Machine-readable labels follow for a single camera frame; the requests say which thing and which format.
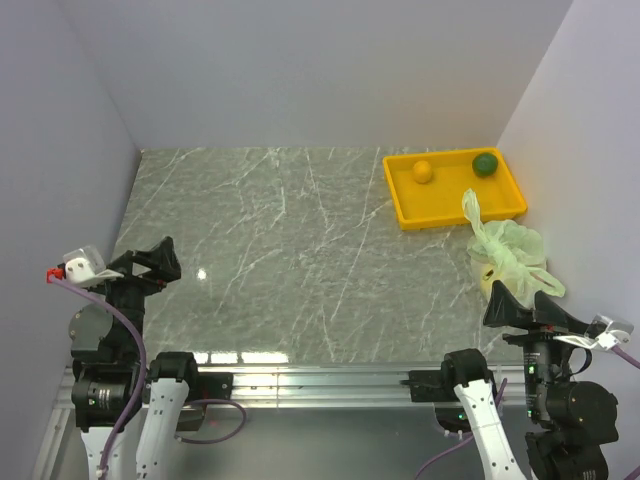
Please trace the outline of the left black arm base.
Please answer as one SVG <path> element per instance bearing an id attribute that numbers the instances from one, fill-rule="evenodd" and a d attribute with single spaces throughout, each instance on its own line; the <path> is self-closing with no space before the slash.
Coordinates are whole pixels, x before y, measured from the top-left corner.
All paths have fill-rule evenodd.
<path id="1" fill-rule="evenodd" d="M 199 373 L 181 409 L 176 431 L 179 434 L 196 432 L 204 423 L 206 410 L 204 406 L 192 406 L 191 403 L 204 399 L 230 400 L 233 378 L 228 372 Z"/>

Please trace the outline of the pale green plastic bag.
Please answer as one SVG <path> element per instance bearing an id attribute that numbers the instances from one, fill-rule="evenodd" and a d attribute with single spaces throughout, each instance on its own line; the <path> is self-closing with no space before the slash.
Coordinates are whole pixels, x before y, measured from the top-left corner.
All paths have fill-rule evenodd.
<path id="1" fill-rule="evenodd" d="M 565 295 L 565 286 L 547 271 L 543 239 L 537 231 L 513 220 L 482 222 L 471 189 L 463 194 L 462 208 L 473 231 L 467 244 L 472 275 L 485 298 L 491 297 L 498 281 L 527 308 L 533 306 L 539 291 L 559 298 Z"/>

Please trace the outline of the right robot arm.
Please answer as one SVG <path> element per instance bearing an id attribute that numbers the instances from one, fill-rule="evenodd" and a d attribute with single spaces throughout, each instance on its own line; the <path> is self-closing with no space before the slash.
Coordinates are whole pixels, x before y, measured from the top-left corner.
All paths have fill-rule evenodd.
<path id="1" fill-rule="evenodd" d="M 535 479 L 606 479 L 609 468 L 601 447 L 618 440 L 617 399 L 601 385 L 575 381 L 569 361 L 575 336 L 585 337 L 586 323 L 538 291 L 527 308 L 501 281 L 491 287 L 483 323 L 512 327 L 504 335 L 523 352 L 527 415 L 540 426 L 525 435 L 528 464 Z M 497 412 L 494 380 L 476 349 L 451 352 L 441 364 L 440 386 L 462 404 L 487 479 L 521 479 Z"/>

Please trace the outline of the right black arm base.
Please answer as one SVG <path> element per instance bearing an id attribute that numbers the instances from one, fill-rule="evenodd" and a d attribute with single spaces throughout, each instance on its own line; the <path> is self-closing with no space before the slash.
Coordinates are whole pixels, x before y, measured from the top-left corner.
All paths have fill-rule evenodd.
<path id="1" fill-rule="evenodd" d="M 411 370 L 401 384 L 413 403 L 434 403 L 438 425 L 447 434 L 466 438 L 500 423 L 494 376 L 486 363 L 456 363 L 448 358 L 439 371 Z"/>

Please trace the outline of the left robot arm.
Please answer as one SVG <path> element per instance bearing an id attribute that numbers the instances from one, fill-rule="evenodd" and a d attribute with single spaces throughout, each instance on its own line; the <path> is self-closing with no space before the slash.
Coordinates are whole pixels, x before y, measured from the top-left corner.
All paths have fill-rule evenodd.
<path id="1" fill-rule="evenodd" d="M 171 237 L 105 263 L 94 247 L 65 256 L 63 277 L 88 305 L 69 334 L 71 400 L 93 479 L 164 479 L 185 402 L 202 379 L 192 354 L 148 358 L 145 300 L 181 277 Z"/>

